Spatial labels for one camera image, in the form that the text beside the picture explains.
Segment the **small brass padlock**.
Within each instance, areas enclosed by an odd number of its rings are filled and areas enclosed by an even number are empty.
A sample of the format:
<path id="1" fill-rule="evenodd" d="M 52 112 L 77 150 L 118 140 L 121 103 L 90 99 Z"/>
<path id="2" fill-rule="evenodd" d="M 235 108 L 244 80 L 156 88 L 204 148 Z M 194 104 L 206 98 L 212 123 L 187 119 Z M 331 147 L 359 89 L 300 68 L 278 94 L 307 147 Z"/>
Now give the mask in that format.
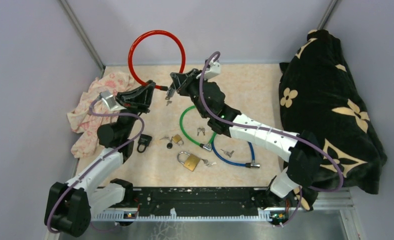
<path id="1" fill-rule="evenodd" d="M 179 134 L 174 135 L 172 137 L 172 141 L 178 146 L 183 146 L 184 145 L 184 141 L 183 141 L 182 137 Z"/>

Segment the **blue cable lock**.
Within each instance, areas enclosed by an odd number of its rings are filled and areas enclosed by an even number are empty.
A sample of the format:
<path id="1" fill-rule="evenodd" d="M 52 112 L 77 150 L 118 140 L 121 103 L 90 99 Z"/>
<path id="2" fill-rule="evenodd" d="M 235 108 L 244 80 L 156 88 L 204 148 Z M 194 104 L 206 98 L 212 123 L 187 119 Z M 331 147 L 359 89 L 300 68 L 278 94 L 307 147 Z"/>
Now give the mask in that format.
<path id="1" fill-rule="evenodd" d="M 261 165 L 259 163 L 256 163 L 256 155 L 255 155 L 254 147 L 253 147 L 252 143 L 250 143 L 250 142 L 248 142 L 248 145 L 249 145 L 250 154 L 251 154 L 251 161 L 247 162 L 247 163 L 240 163 L 240 162 L 234 162 L 234 161 L 227 160 L 226 158 L 224 158 L 223 156 L 221 156 L 218 153 L 218 151 L 215 148 L 214 141 L 210 145 L 211 145 L 212 151 L 214 152 L 216 157 L 218 157 L 221 161 L 223 161 L 226 164 L 236 166 L 236 167 L 245 167 L 245 168 L 249 168 L 249 169 L 259 169 L 261 167 Z"/>

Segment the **red cable lock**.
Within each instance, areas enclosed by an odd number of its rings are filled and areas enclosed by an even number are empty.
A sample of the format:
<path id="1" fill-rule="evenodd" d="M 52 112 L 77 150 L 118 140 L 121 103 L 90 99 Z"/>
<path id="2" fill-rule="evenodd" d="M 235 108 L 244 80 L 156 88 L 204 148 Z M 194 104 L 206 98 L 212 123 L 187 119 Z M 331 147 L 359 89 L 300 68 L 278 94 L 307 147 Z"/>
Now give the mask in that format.
<path id="1" fill-rule="evenodd" d="M 128 56 L 127 56 L 127 66 L 128 66 L 129 72 L 130 72 L 132 78 L 141 86 L 146 86 L 147 83 L 145 83 L 143 80 L 141 80 L 135 72 L 134 64 L 133 64 L 134 52 L 135 52 L 136 48 L 138 47 L 138 45 L 143 40 L 145 40 L 148 37 L 155 36 L 155 35 L 166 36 L 166 37 L 172 39 L 176 43 L 176 45 L 179 48 L 180 54 L 181 54 L 181 64 L 180 64 L 179 72 L 183 73 L 185 70 L 186 52 L 185 52 L 185 48 L 184 48 L 183 44 L 181 43 L 181 41 L 174 34 L 172 34 L 171 32 L 168 32 L 166 30 L 155 29 L 155 30 L 147 31 L 147 32 L 141 34 L 138 38 L 136 38 L 134 40 L 134 42 L 132 43 L 132 45 L 129 49 Z"/>

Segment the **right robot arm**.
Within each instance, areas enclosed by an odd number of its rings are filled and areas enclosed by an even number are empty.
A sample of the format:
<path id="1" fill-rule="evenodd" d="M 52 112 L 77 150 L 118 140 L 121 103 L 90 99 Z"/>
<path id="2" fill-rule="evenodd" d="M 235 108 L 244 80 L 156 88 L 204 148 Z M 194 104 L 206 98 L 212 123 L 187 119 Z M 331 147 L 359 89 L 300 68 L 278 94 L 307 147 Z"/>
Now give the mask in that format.
<path id="1" fill-rule="evenodd" d="M 269 185 L 268 203 L 280 206 L 290 191 L 299 186 L 311 187 L 323 158 L 316 136 L 307 130 L 288 132 L 251 119 L 225 103 L 225 94 L 215 82 L 203 81 L 205 103 L 202 103 L 197 78 L 200 73 L 196 68 L 187 73 L 170 73 L 169 95 L 176 92 L 190 97 L 200 116 L 208 119 L 207 124 L 215 133 L 263 147 L 286 162 L 285 169 Z"/>

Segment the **large brass padlock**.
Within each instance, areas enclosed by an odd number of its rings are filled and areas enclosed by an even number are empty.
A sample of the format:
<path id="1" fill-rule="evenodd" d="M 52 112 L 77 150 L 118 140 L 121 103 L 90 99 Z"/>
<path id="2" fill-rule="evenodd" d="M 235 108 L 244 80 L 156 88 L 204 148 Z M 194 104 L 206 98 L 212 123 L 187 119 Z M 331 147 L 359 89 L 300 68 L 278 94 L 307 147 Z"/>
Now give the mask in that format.
<path id="1" fill-rule="evenodd" d="M 201 158 L 186 151 L 181 151 L 176 156 L 177 161 L 189 171 L 194 171 L 198 166 Z"/>

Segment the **green lock key pair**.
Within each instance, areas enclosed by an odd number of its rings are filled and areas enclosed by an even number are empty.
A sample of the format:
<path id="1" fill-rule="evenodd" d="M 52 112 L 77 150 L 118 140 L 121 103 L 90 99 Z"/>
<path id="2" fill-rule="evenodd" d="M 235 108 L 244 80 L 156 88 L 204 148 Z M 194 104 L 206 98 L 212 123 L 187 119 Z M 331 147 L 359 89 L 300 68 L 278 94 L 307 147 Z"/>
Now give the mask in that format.
<path id="1" fill-rule="evenodd" d="M 205 135 L 206 135 L 205 131 L 206 131 L 206 130 L 205 130 L 204 127 L 198 127 L 198 128 L 197 128 L 197 136 L 199 136 L 199 135 L 205 136 Z"/>

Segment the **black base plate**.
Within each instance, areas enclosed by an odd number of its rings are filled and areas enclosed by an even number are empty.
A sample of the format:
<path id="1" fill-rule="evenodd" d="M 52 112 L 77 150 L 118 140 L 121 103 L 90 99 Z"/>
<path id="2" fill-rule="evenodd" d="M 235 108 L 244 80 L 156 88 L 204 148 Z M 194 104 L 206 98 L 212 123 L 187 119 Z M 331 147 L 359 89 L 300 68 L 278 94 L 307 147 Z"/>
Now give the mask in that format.
<path id="1" fill-rule="evenodd" d="M 140 217 L 256 217 L 268 208 L 297 205 L 289 193 L 279 198 L 266 187 L 134 187 L 113 208 L 138 209 Z"/>

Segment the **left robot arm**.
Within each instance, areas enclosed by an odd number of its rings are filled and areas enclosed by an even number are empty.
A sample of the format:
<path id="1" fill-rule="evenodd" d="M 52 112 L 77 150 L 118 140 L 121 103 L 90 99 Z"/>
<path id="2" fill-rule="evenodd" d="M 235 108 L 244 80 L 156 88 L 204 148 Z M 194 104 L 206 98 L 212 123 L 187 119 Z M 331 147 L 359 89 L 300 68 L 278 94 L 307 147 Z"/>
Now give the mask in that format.
<path id="1" fill-rule="evenodd" d="M 132 155 L 134 141 L 145 129 L 141 114 L 150 112 L 156 83 L 148 80 L 143 85 L 113 95 L 101 92 L 89 107 L 94 117 L 117 117 L 114 123 L 101 125 L 97 137 L 103 150 L 80 173 L 66 182 L 55 182 L 49 189 L 44 225 L 52 234 L 67 233 L 81 236 L 91 220 L 107 208 L 134 203 L 132 184 L 114 180 L 108 186 L 100 184 Z"/>

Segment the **silver key bunch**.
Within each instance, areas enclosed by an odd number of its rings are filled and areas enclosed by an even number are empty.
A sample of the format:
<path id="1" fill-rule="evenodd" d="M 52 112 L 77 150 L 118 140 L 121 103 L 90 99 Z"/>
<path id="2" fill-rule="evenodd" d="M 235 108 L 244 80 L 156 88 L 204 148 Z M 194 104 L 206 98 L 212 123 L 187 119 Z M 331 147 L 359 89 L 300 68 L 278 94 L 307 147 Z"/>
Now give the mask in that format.
<path id="1" fill-rule="evenodd" d="M 212 166 L 214 166 L 214 165 L 217 164 L 217 162 L 215 162 L 215 161 L 209 161 L 209 160 L 203 159 L 203 158 L 201 158 L 200 160 L 201 160 L 207 167 L 212 167 Z"/>

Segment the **black floral blanket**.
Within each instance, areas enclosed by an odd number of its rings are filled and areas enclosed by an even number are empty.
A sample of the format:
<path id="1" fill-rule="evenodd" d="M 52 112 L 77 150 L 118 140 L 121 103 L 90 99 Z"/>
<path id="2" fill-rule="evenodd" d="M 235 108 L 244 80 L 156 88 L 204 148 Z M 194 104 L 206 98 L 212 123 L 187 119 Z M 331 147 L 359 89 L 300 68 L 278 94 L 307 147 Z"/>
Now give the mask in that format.
<path id="1" fill-rule="evenodd" d="M 292 60 L 279 67 L 282 128 L 313 133 L 327 153 L 312 188 L 294 189 L 302 207 L 311 211 L 319 190 L 338 184 L 378 194 L 388 157 L 358 93 L 340 39 L 327 30 L 311 30 Z"/>

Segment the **black-headed key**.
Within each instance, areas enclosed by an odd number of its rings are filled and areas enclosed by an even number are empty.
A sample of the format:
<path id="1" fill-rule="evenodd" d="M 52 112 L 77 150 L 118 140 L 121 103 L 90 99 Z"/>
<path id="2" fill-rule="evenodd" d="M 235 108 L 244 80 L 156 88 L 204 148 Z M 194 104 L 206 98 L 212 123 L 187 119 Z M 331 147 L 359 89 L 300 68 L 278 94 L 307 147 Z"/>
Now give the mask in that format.
<path id="1" fill-rule="evenodd" d="M 170 141 L 167 143 L 166 148 L 167 148 L 167 149 L 172 149 L 172 147 L 173 147 L 173 141 L 170 140 Z"/>

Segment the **green cable lock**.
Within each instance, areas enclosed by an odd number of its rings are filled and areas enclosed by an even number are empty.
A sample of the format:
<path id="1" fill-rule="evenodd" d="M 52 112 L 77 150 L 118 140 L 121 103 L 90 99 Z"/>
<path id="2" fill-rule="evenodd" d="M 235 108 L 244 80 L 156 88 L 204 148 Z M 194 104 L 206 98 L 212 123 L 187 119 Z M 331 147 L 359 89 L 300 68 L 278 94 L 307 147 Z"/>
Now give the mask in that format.
<path id="1" fill-rule="evenodd" d="M 188 135 L 188 133 L 187 133 L 186 130 L 185 130 L 185 127 L 184 127 L 184 117 L 185 117 L 185 115 L 186 115 L 190 110 L 193 110 L 193 109 L 195 109 L 195 108 L 196 108 L 196 107 L 195 107 L 194 105 L 192 105 L 192 106 L 186 108 L 186 109 L 182 112 L 182 114 L 181 114 L 180 117 L 179 117 L 179 127 L 180 127 L 180 130 L 181 130 L 182 134 L 183 134 L 189 141 L 191 141 L 193 144 L 197 145 L 198 147 L 200 147 L 200 148 L 202 148 L 202 149 L 204 149 L 204 150 L 206 150 L 206 151 L 208 151 L 208 152 L 211 152 L 211 151 L 213 150 L 212 147 L 211 147 L 211 145 L 214 143 L 215 137 L 216 137 L 216 135 L 217 135 L 215 132 L 212 134 L 212 136 L 211 136 L 210 140 L 208 141 L 208 143 L 203 144 L 203 143 L 200 143 L 200 142 L 196 141 L 195 139 L 193 139 L 190 135 Z"/>

